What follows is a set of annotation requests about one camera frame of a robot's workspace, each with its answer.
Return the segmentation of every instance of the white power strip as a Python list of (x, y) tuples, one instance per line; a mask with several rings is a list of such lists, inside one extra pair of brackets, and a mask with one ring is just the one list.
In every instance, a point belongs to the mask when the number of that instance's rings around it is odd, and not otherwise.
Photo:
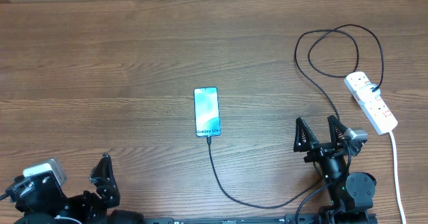
[(397, 120), (381, 98), (381, 90), (372, 92), (377, 85), (364, 72), (351, 73), (344, 82), (378, 134), (386, 134), (397, 126)]

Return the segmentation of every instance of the power strip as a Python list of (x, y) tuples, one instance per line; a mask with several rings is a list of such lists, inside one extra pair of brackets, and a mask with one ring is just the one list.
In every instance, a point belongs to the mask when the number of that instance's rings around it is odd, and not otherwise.
[(397, 126), (397, 119), (381, 98), (381, 90), (372, 91), (377, 85), (364, 72), (351, 73), (344, 82), (378, 134), (386, 134)]

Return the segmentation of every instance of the power outlet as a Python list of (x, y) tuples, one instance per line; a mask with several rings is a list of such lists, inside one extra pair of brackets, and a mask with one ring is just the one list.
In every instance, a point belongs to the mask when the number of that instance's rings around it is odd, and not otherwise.
[(344, 83), (378, 134), (388, 133), (397, 126), (397, 119), (381, 98), (381, 91), (372, 92), (376, 85), (364, 72), (349, 74)]

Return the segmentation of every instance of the wooden tabletop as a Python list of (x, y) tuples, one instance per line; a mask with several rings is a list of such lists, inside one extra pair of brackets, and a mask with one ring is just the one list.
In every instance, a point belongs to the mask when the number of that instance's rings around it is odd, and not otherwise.
[[(193, 89), (217, 86), (222, 135), (213, 158), (224, 188), (257, 205), (287, 201), (316, 180), (293, 153), (296, 118), (329, 140), (325, 97), (297, 70), (300, 34), (346, 23), (375, 32), (385, 52), (382, 96), (394, 130), (401, 196), (409, 223), (428, 214), (428, 0), (178, 0), (0, 5), (0, 189), (34, 162), (57, 157), (67, 196), (95, 191), (88, 175), (112, 156), (120, 209), (146, 217), (255, 217), (294, 213), (302, 200), (261, 210), (219, 190), (203, 138), (195, 136)], [(360, 47), (360, 71), (381, 76), (376, 41), (348, 28)], [(331, 96), (348, 126), (369, 141), (351, 171), (376, 177), (380, 223), (398, 223), (391, 140), (379, 136), (343, 79), (298, 59)], [(334, 34), (312, 52), (325, 72), (346, 75), (355, 48)], [(302, 212), (327, 205), (324, 193)], [(0, 223), (21, 216), (0, 203)]]

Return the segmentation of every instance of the blue phone screen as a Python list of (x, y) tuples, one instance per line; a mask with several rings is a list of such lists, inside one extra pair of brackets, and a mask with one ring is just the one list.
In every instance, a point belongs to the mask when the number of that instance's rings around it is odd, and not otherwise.
[(221, 134), (217, 88), (195, 89), (195, 117), (197, 136)]

